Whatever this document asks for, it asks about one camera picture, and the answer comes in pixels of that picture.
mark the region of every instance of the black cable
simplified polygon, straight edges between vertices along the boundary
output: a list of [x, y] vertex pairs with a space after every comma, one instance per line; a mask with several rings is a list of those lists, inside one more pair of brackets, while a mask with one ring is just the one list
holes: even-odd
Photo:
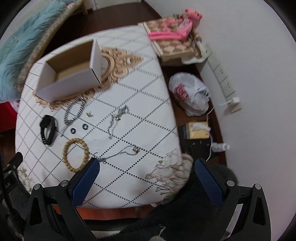
[[0, 163], [0, 190], [1, 190], [4, 202], [5, 202], [7, 208], [9, 210], [9, 212], [10, 212], [10, 215], [11, 216], [17, 215], [17, 212], [12, 207], [10, 197], [8, 196], [8, 194], [6, 192], [2, 162]]

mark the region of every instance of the pink panther plush toy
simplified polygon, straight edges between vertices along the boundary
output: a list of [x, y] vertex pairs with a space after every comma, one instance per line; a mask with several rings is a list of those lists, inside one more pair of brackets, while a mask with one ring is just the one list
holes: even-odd
[[[177, 39], [177, 40], [185, 40], [191, 29], [194, 25], [194, 22], [200, 20], [202, 18], [202, 14], [196, 12], [192, 9], [186, 9], [184, 13], [184, 17], [178, 20], [167, 20], [163, 23], [163, 26], [166, 31], [155, 31], [148, 33], [148, 36], [151, 40], [159, 40], [159, 39]], [[168, 25], [173, 23], [182, 22], [179, 26], [177, 32], [171, 32], [168, 28]]]

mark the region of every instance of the metal screw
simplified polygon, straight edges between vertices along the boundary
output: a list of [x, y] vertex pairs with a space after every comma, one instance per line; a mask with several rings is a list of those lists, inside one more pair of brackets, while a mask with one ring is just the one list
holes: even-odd
[[255, 188], [258, 189], [258, 190], [260, 190], [261, 189], [260, 184], [255, 184]]
[[230, 186], [230, 187], [233, 187], [234, 186], [234, 182], [231, 181], [231, 180], [229, 180], [229, 181], [227, 181], [227, 185]]
[[64, 181], [61, 182], [61, 186], [62, 187], [65, 187], [67, 185], [68, 185], [68, 181], [67, 180], [64, 180]]
[[40, 188], [40, 184], [36, 184], [35, 186], [34, 186], [34, 189], [35, 190], [38, 190]]

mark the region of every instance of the plastic bag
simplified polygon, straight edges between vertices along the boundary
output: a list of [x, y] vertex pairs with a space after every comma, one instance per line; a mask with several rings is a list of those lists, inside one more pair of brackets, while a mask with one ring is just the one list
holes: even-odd
[[209, 89], [193, 74], [177, 73], [170, 78], [169, 90], [188, 116], [201, 116], [209, 108]]

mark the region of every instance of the chain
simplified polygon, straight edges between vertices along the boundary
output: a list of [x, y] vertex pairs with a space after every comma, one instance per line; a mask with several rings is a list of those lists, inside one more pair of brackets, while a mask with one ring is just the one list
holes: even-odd
[[[124, 151], [126, 148], [128, 147], [133, 147], [133, 151], [134, 153], [128, 153], [127, 151]], [[107, 163], [107, 159], [111, 158], [111, 157], [114, 157], [114, 156], [117, 156], [117, 155], [121, 155], [121, 154], [127, 154], [129, 156], [135, 156], [137, 155], [138, 153], [140, 152], [140, 148], [137, 147], [136, 145], [129, 145], [129, 146], [126, 146], [124, 147], [120, 152], [114, 154], [114, 155], [111, 155], [109, 157], [102, 157], [102, 158], [98, 158], [99, 162], [103, 162], [103, 164], [106, 164]]]
[[118, 124], [118, 121], [120, 121], [121, 117], [123, 114], [127, 114], [129, 113], [129, 109], [128, 109], [128, 106], [125, 105], [123, 108], [119, 109], [118, 110], [118, 113], [115, 114], [115, 115], [112, 115], [111, 116], [111, 121], [110, 121], [110, 126], [108, 127], [108, 136], [109, 136], [109, 139], [111, 140], [112, 137], [114, 136], [114, 129], [115, 127], [117, 126]]
[[[80, 105], [80, 108], [79, 108], [79, 111], [78, 113], [76, 114], [76, 116], [74, 116], [72, 119], [68, 120], [68, 116], [69, 116], [69, 113], [70, 113], [70, 109], [72, 108], [72, 106], [74, 104], [76, 104], [78, 101], [81, 101], [81, 105]], [[77, 120], [79, 118], [79, 116], [82, 114], [84, 108], [85, 108], [85, 105], [87, 103], [87, 100], [81, 96], [81, 97], [76, 97], [69, 105], [68, 105], [68, 108], [66, 109], [66, 112], [65, 112], [65, 116], [64, 116], [64, 123], [65, 123], [65, 127], [61, 130], [61, 136], [64, 135], [64, 132], [66, 131], [66, 129], [72, 125], [72, 123]]]

